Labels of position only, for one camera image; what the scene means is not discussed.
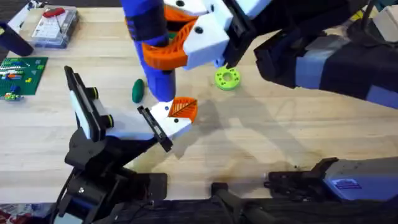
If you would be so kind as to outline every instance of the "black cable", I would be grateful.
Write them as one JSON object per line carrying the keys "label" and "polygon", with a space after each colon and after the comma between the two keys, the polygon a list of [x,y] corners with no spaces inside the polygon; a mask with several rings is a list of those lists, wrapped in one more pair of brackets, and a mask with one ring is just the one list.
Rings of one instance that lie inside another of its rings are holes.
{"label": "black cable", "polygon": [[63,195],[65,194],[65,191],[67,190],[67,187],[68,187],[68,184],[69,184],[70,180],[71,180],[72,177],[75,175],[75,172],[76,172],[76,170],[75,170],[75,168],[73,168],[72,171],[71,171],[70,174],[69,174],[69,177],[68,177],[67,181],[64,183],[64,185],[63,185],[63,187],[62,187],[62,189],[61,189],[60,194],[58,195],[57,201],[55,202],[54,208],[53,208],[53,210],[52,210],[52,212],[51,212],[50,224],[54,224],[55,215],[56,215],[57,212],[58,212],[58,208],[57,208],[57,207],[59,206],[59,204],[60,204],[60,202],[61,202],[61,199],[62,199]]}
{"label": "black cable", "polygon": [[365,35],[367,35],[368,37],[370,37],[373,41],[375,41],[377,43],[376,45],[370,45],[367,47],[377,47],[380,45],[385,45],[390,48],[396,49],[398,47],[398,42],[388,42],[384,39],[381,40],[381,39],[373,36],[368,30],[370,15],[371,15],[372,10],[375,7],[376,3],[378,3],[378,2],[379,2],[378,0],[370,0],[369,1],[369,4],[368,4],[366,10],[363,13],[363,17],[362,17],[362,20],[360,23],[360,26],[361,26],[360,29]]}
{"label": "black cable", "polygon": [[362,21],[361,21],[361,29],[362,30],[365,30],[368,27],[369,18],[371,16],[371,12],[372,12],[374,6],[376,5],[377,1],[378,0],[370,0],[369,4],[368,4],[368,6],[367,6],[367,8],[365,10],[365,13],[363,14],[363,18],[362,18]]}
{"label": "black cable", "polygon": [[225,205],[223,199],[221,199],[219,196],[216,196],[216,195],[214,195],[213,198],[216,199],[217,202],[219,204],[221,204],[221,206],[223,207],[224,213],[226,214],[226,216],[228,218],[229,224],[235,224],[234,218],[232,217],[232,214],[226,208],[226,205]]}
{"label": "black cable", "polygon": [[137,219],[137,218],[142,218],[143,216],[149,214],[149,212],[147,212],[147,213],[145,213],[145,215],[141,215],[141,216],[139,216],[139,217],[136,218],[136,215],[137,215],[142,209],[145,209],[145,207],[148,206],[148,205],[152,205],[152,202],[148,202],[148,203],[146,203],[146,204],[144,204],[144,205],[140,205],[140,207],[137,209],[137,211],[134,212],[134,214],[132,215],[132,217],[131,217],[131,219],[130,219],[130,224],[133,224],[133,222],[134,222],[135,219]]}

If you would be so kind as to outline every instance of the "green gear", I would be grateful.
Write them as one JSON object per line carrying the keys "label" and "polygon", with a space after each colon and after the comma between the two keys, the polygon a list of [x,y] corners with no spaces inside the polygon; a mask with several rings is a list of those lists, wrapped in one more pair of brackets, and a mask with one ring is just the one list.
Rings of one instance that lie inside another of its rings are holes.
{"label": "green gear", "polygon": [[241,83],[241,74],[235,68],[221,67],[216,72],[215,81],[218,88],[233,90]]}

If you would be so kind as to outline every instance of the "wooden tabletop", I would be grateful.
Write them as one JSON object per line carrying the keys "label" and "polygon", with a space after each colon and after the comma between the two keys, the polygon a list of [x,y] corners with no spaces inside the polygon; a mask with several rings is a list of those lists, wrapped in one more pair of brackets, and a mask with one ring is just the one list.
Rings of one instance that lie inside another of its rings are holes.
{"label": "wooden tabletop", "polygon": [[[42,9],[31,10],[27,37]],[[64,163],[76,130],[64,65],[96,86],[107,107],[135,111],[131,89],[145,78],[121,8],[81,8],[80,24],[65,50],[36,49],[49,57],[36,95],[0,102],[0,203],[54,202],[71,171]],[[169,175],[167,199],[209,197],[214,181],[243,197],[269,197],[267,172],[311,169],[327,157],[370,159],[398,155],[398,111],[318,90],[291,90],[263,80],[253,49],[240,62],[241,86],[218,89],[216,69],[177,69],[177,95],[198,99],[191,131],[168,154],[153,147],[128,167]],[[156,100],[146,90],[144,106]]]}

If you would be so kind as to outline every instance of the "black mount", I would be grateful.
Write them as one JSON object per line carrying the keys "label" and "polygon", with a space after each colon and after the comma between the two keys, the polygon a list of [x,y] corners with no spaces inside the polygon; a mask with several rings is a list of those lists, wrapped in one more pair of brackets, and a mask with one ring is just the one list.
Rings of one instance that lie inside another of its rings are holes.
{"label": "black mount", "polygon": [[273,198],[288,198],[295,202],[340,200],[323,182],[325,172],[337,158],[323,159],[311,171],[270,172],[264,186]]}
{"label": "black mount", "polygon": [[78,129],[69,142],[69,152],[65,162],[73,171],[65,183],[57,201],[56,212],[60,217],[69,213],[83,224],[112,223],[124,208],[133,201],[163,200],[167,195],[166,174],[138,174],[124,166],[160,143],[166,151],[172,146],[171,140],[147,108],[138,108],[154,130],[154,136],[148,141],[120,140],[106,136],[107,121],[113,122],[107,115],[101,119],[93,100],[98,99],[96,88],[85,88],[80,76],[72,68],[65,67],[68,86],[74,91],[84,117],[89,124],[91,136],[87,139],[78,116]]}
{"label": "black mount", "polygon": [[252,224],[292,224],[297,223],[286,218],[276,218],[264,211],[258,203],[241,199],[228,191],[227,183],[212,183],[211,197],[226,209],[231,223]]}

